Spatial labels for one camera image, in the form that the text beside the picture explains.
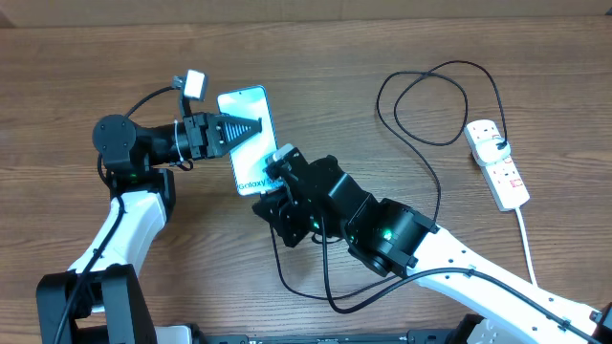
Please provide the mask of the white charger plug adapter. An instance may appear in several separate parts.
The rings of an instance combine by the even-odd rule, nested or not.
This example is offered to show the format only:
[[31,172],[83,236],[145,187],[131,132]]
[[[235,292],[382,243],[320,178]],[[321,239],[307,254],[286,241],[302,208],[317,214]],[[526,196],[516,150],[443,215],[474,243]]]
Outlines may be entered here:
[[472,155],[480,166],[503,161],[511,155],[510,144],[501,137],[478,141],[472,147]]

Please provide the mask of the Samsung Galaxy smartphone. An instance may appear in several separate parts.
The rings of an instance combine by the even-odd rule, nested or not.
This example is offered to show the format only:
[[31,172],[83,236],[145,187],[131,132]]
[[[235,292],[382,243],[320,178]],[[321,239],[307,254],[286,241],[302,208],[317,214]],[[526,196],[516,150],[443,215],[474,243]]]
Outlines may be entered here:
[[278,147],[266,89],[261,85],[227,92],[217,97],[220,112],[233,117],[261,120],[262,130],[229,152],[237,192],[250,196],[273,191],[281,182],[265,173],[265,159]]

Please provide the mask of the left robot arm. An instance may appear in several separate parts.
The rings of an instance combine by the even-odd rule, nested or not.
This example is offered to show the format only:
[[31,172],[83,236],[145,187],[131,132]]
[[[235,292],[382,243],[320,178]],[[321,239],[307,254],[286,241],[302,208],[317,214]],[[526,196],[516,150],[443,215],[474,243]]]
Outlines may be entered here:
[[176,204],[172,166],[226,155],[261,133],[259,119],[197,113],[144,128],[111,115],[93,130],[98,172],[110,190],[106,221],[67,271],[47,274],[36,288],[45,343],[198,343],[192,325],[157,327],[138,275]]

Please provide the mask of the cardboard backdrop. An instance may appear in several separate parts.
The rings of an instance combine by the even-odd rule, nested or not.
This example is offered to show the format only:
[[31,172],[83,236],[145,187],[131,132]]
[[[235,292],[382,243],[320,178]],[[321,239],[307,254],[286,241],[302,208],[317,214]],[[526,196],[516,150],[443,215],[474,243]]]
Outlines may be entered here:
[[1,0],[3,28],[591,16],[611,0]]

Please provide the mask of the white power strip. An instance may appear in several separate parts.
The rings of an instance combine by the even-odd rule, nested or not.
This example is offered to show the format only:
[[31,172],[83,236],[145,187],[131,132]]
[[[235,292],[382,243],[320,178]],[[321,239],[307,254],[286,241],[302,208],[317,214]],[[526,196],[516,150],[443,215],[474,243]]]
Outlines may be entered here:
[[[469,123],[464,129],[464,134],[471,153],[472,147],[478,141],[495,137],[503,138],[495,123],[489,119],[479,119]],[[529,201],[530,195],[511,155],[503,161],[479,167],[500,211],[513,211]]]

